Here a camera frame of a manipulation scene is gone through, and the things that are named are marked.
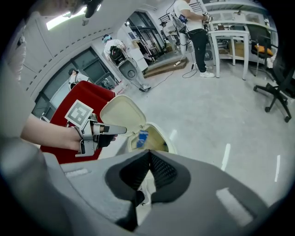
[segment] white t-shirt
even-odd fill
[[[174,12],[177,17],[181,15],[181,10],[190,10],[191,12],[194,12],[192,7],[184,0],[177,0],[174,3]],[[188,19],[188,22],[186,23],[186,27],[188,28],[188,31],[196,30],[196,29],[202,29],[203,24],[201,20],[193,21]]]
[[[109,40],[108,42],[106,42],[105,48],[103,50],[106,58],[109,58],[111,46],[117,46],[117,45],[121,45],[122,49],[124,49],[124,47],[125,47],[124,43],[119,39],[112,39],[112,40]]]
[[[71,90],[71,83],[79,83],[82,80],[88,81],[89,78],[87,76],[85,76],[85,75],[82,75],[81,73],[77,74],[77,78],[76,78],[76,76],[71,76],[69,78],[69,83],[68,83],[69,84],[69,90]]]

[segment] white table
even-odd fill
[[[213,54],[213,62],[214,65],[216,65],[216,77],[220,77],[220,59],[219,59],[219,50],[217,45],[217,39],[216,37],[220,36],[226,36],[230,38],[231,46],[232,46],[232,64],[236,65],[236,53],[235,53],[235,44],[234,39],[237,37],[240,37],[241,40],[244,41],[244,71],[242,79],[246,80],[246,74],[248,71],[248,61],[249,61],[249,32],[248,31],[242,31],[242,30],[216,30],[216,31],[209,31],[208,35],[210,44],[211,44],[211,50]]]

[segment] orange object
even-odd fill
[[[94,85],[87,81],[81,81],[69,92],[66,98],[62,101],[62,103],[54,113],[50,123],[65,127],[67,123],[65,115],[76,100],[79,100],[87,106],[91,107],[94,110],[93,113],[98,116],[98,122],[102,123],[102,120],[100,119],[100,111],[114,97],[115,93],[110,90]],[[55,147],[41,146],[41,151],[54,154],[60,164],[65,164],[72,162],[96,160],[100,155],[101,148],[97,149],[94,155],[91,157],[75,157],[75,155],[77,154],[76,151]]]
[[[264,51],[265,51],[264,46],[257,46],[257,45],[255,45],[254,47],[256,48],[256,50],[259,53],[264,53]],[[269,48],[267,49],[267,54],[270,55],[270,56],[273,56],[273,53],[272,53],[272,51]]]

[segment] office chair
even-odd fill
[[[265,87],[259,85],[254,86],[254,91],[257,91],[257,89],[261,89],[273,95],[271,105],[265,108],[265,112],[269,112],[271,110],[276,99],[280,101],[285,111],[287,112],[285,122],[289,122],[292,117],[287,107],[288,98],[282,93],[284,93],[288,97],[295,98],[295,79],[293,79],[295,66],[293,65],[293,60],[287,58],[288,56],[290,56],[288,55],[289,52],[287,52],[287,50],[288,49],[286,47],[286,44],[281,43],[280,49],[273,63],[273,69],[269,70],[271,75],[275,79],[277,86],[272,86],[269,83],[267,83]]]
[[[272,47],[277,48],[277,46],[271,44],[271,34],[270,32],[262,26],[247,24],[250,37],[251,37],[251,53],[257,55],[257,66],[256,72],[252,72],[252,68],[249,67],[250,71],[254,76],[257,76],[258,70],[265,72],[268,77],[273,80],[271,74],[267,71],[267,58],[273,56],[273,52],[271,51]],[[259,58],[264,60],[263,68],[259,69]]]

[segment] shelf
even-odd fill
[[[266,25],[259,24],[259,23],[256,23],[256,22],[252,22],[252,21],[216,20],[216,21],[212,21],[211,23],[212,24],[254,24],[254,25],[259,25],[259,26],[265,27],[270,31],[274,31],[274,32],[277,31],[275,28],[271,28],[271,27],[268,27]]]
[[[269,12],[262,6],[254,3],[239,2],[239,1],[227,1],[227,2],[214,2],[204,4],[207,12],[219,11],[219,10],[241,10],[248,12],[255,12],[264,15],[269,15]]]

